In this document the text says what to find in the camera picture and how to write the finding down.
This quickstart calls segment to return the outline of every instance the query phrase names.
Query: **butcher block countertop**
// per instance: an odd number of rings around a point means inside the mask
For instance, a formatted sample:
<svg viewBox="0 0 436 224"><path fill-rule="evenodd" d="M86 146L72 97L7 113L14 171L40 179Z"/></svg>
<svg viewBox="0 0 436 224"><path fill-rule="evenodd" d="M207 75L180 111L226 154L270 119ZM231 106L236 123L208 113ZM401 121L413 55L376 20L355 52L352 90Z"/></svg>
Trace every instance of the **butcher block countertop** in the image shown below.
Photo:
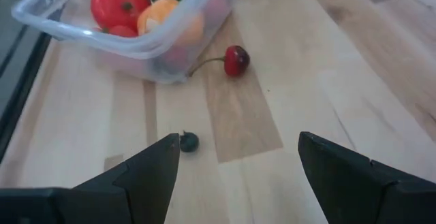
<svg viewBox="0 0 436 224"><path fill-rule="evenodd" d="M310 131L436 182L436 0L238 0L201 59L153 84L52 40L0 167L2 187L73 187L192 131L166 223L326 223L297 143Z"/></svg>

